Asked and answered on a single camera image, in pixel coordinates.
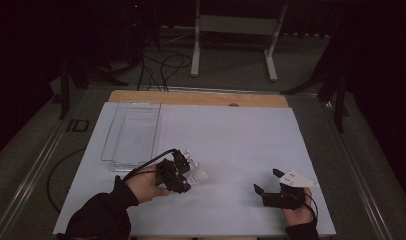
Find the person's left hand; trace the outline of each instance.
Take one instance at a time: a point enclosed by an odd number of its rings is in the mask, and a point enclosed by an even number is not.
[[[138,203],[151,201],[157,196],[169,195],[169,190],[155,185],[156,165],[145,167],[137,175],[126,181],[126,184],[137,197]]]

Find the gray carpet floor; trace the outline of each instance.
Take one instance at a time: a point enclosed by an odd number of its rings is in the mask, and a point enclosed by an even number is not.
[[[153,60],[163,61],[172,54],[169,51],[191,54],[192,37],[185,35],[184,30],[181,34],[179,36],[184,37],[171,43],[168,42],[173,37],[162,35],[161,42],[168,43],[162,44],[162,53],[154,52],[154,45],[149,43],[144,52],[148,58],[145,58],[146,68],[140,89],[150,87],[157,90],[156,83],[159,87],[162,85],[160,64]],[[213,36],[206,37],[206,42],[202,43],[199,76],[191,77],[189,67],[180,68],[167,81],[171,91],[206,89],[275,94],[308,80],[328,43],[328,39],[281,37],[274,53],[279,80],[272,83],[268,80],[262,53],[266,39],[225,44],[214,43]],[[181,61],[186,60],[176,57],[166,63],[179,66]],[[136,88],[139,70],[118,76],[130,83],[124,89]],[[163,69],[165,76],[174,70]],[[58,120],[60,105],[47,103],[0,153],[0,219],[6,216],[3,219],[11,220],[5,222],[8,223],[5,230],[1,230],[0,225],[1,239],[54,239],[52,231],[58,214],[47,199],[47,182],[50,183],[50,194],[60,208],[83,151],[70,154],[87,146],[101,107],[113,89],[120,88],[98,78],[92,78],[87,90],[72,89],[75,104],[63,121]],[[295,112],[336,227],[337,235],[332,239],[406,240],[406,198],[357,104],[348,93],[345,102],[347,115],[343,119],[345,132],[340,133],[332,124],[331,109],[314,97],[318,89],[319,86],[313,86],[287,99]],[[89,128],[85,132],[67,131],[72,119],[89,121]],[[54,132],[60,129],[62,133],[55,138]],[[43,151],[51,144],[53,150]],[[68,158],[60,163],[49,180],[53,167],[64,157]],[[27,201],[19,204],[17,211],[12,211],[14,214],[4,215],[8,207],[14,206],[10,201],[18,187],[23,186],[22,181],[37,159],[45,163],[36,182],[30,186],[31,191],[25,194]]]

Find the hand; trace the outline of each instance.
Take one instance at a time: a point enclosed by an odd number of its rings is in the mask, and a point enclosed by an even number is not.
[[[151,165],[138,171],[137,175],[126,181],[126,184],[137,197],[138,203],[145,203],[154,197],[166,196],[170,193],[165,188],[157,187],[155,182],[156,165]]]
[[[305,192],[305,194],[307,194],[305,195],[305,203],[310,206],[312,202],[310,198],[312,197],[312,192],[309,190],[309,188],[304,188],[303,191]],[[298,224],[309,223],[313,220],[312,212],[304,205],[296,210],[282,209],[282,211],[285,216],[287,226],[289,227]]]

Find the table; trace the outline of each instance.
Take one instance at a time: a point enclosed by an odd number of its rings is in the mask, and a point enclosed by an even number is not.
[[[149,204],[129,208],[128,213],[130,216],[134,216],[131,233],[133,236],[284,235],[285,226],[280,210],[262,207],[261,199],[253,192],[252,184],[256,183],[268,191],[278,191],[279,184],[275,182],[271,172],[274,166],[279,169],[300,168],[304,170],[303,173],[306,176],[316,181],[316,175],[307,156],[297,122],[295,122],[291,109],[288,108],[287,101],[282,96],[115,91],[109,98],[109,103],[103,107],[54,233],[64,232],[70,216],[94,194],[110,191],[114,176],[121,175],[109,170],[110,163],[98,159],[103,151],[104,141],[110,129],[111,119],[113,119],[118,101],[161,102],[164,106],[161,112],[162,123],[164,124],[161,125],[159,137],[161,139],[168,137],[170,141],[160,140],[159,149],[171,148],[168,146],[170,144],[185,146],[189,142],[197,142],[198,148],[191,149],[191,155],[193,158],[195,157],[194,160],[199,161],[204,166],[211,176],[211,181],[208,184],[197,185],[185,194],[172,194],[169,197],[156,198]],[[181,114],[181,112],[190,109],[192,114]],[[220,135],[224,133],[228,135],[228,130],[232,130],[236,134],[247,129],[249,132],[246,134],[246,139],[240,139],[237,135],[236,138],[228,141],[230,144],[223,144],[221,136],[215,138],[212,133],[207,134],[211,129],[203,128],[199,134],[194,134],[196,125],[184,126],[176,118],[173,118],[175,121],[169,121],[169,119],[172,120],[172,116],[178,115],[183,118],[191,116],[192,119],[198,120],[212,111],[217,112],[218,115],[213,115],[211,121],[222,115],[222,118],[232,117],[236,122],[238,119],[234,117],[240,116],[238,122],[245,125],[250,123],[248,128],[235,129],[231,126],[237,123],[230,122],[230,124],[223,125],[215,131]],[[257,117],[250,117],[246,120],[241,111],[246,111],[245,115]],[[205,126],[206,122],[211,122],[206,119],[200,122],[199,126]],[[265,127],[263,129],[254,127],[257,124],[263,124]],[[184,136],[184,134],[189,134],[186,139],[181,137],[179,140],[176,139],[176,137]],[[205,134],[211,138],[211,141],[207,141]],[[252,151],[246,152],[245,154],[250,155],[243,159],[239,153],[240,149],[244,148],[252,149]],[[269,155],[272,154],[272,150],[275,151],[275,156]],[[257,164],[251,164],[247,161],[248,159],[257,159]],[[301,159],[302,161],[292,163],[293,159]],[[321,235],[335,234],[322,191],[320,189],[313,191],[313,196],[319,207],[319,233]]]
[[[269,80],[277,81],[277,73],[272,60],[275,45],[278,40],[281,26],[284,20],[287,5],[281,7],[278,16],[272,19],[266,18],[244,18],[229,16],[212,16],[200,13],[200,0],[196,0],[196,17],[194,27],[194,51],[191,63],[191,76],[197,77],[200,65],[200,32],[224,32],[224,33],[247,33],[272,36],[271,45],[264,51]]]

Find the black long-sleeved shirt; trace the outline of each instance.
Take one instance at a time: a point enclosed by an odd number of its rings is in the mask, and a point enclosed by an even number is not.
[[[99,193],[88,200],[70,219],[66,233],[58,239],[125,240],[131,223],[126,209],[137,206],[138,200],[128,185],[116,176],[111,193]],[[318,240],[316,221],[286,228],[291,240]]]

